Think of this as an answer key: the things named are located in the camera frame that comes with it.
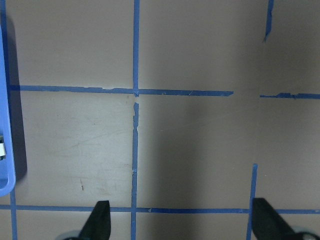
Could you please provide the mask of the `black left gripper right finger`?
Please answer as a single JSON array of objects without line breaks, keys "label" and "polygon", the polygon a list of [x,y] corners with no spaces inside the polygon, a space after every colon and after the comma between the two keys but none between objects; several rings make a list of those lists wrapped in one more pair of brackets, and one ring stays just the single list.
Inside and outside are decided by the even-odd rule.
[{"label": "black left gripper right finger", "polygon": [[318,240],[310,231],[295,231],[264,198],[252,200],[252,231],[258,240]]}]

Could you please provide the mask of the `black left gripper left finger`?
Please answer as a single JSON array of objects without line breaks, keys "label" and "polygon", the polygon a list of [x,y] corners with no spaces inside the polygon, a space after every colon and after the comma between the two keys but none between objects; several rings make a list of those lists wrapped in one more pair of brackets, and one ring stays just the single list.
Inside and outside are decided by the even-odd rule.
[{"label": "black left gripper left finger", "polygon": [[108,200],[98,201],[77,235],[66,235],[61,240],[109,240],[111,209]]}]

